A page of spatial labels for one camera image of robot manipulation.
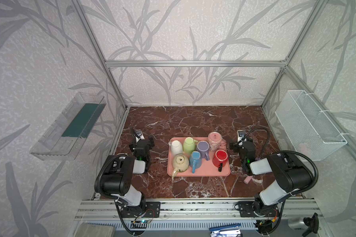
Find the light green ceramic mug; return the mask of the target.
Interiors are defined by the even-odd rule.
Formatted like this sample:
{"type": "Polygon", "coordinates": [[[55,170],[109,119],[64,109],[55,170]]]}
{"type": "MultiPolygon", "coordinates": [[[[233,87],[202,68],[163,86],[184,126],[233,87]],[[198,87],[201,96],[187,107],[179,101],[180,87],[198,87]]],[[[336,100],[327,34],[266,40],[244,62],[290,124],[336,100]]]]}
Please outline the light green ceramic mug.
{"type": "Polygon", "coordinates": [[[187,137],[184,140],[183,151],[187,155],[190,155],[193,151],[195,151],[195,147],[196,147],[196,140],[194,140],[192,137],[187,137]]]}

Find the blue polka dot mug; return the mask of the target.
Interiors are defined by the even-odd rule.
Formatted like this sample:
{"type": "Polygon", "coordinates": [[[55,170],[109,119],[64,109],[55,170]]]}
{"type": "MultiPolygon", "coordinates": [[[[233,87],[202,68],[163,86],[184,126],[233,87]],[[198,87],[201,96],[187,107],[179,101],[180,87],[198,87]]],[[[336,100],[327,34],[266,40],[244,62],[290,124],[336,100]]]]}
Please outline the blue polka dot mug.
{"type": "Polygon", "coordinates": [[[195,173],[202,165],[201,154],[198,151],[193,151],[189,158],[189,165],[192,168],[192,173],[195,173]]]}

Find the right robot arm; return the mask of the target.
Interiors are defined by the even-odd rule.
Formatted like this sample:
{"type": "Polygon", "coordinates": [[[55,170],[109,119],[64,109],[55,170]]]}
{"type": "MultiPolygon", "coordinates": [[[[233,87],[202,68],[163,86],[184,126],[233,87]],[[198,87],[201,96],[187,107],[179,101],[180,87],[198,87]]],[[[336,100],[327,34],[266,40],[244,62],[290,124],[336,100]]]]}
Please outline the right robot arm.
{"type": "Polygon", "coordinates": [[[283,150],[257,159],[256,147],[248,140],[231,142],[229,148],[239,154],[249,177],[265,173],[275,176],[268,188],[255,196],[252,209],[259,216],[289,197],[310,190],[318,181],[317,166],[302,153],[283,150]]]}

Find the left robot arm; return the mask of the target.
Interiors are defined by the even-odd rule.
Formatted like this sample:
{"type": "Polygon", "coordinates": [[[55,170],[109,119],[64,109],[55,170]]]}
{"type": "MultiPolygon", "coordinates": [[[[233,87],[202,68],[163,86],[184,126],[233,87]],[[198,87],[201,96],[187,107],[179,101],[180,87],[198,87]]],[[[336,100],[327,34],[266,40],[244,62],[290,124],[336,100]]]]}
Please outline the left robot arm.
{"type": "Polygon", "coordinates": [[[144,194],[132,185],[132,177],[133,174],[148,172],[150,150],[154,146],[154,139],[150,137],[132,144],[131,155],[109,155],[96,178],[95,192],[100,193],[102,197],[114,199],[115,203],[124,209],[144,212],[144,194]]]}

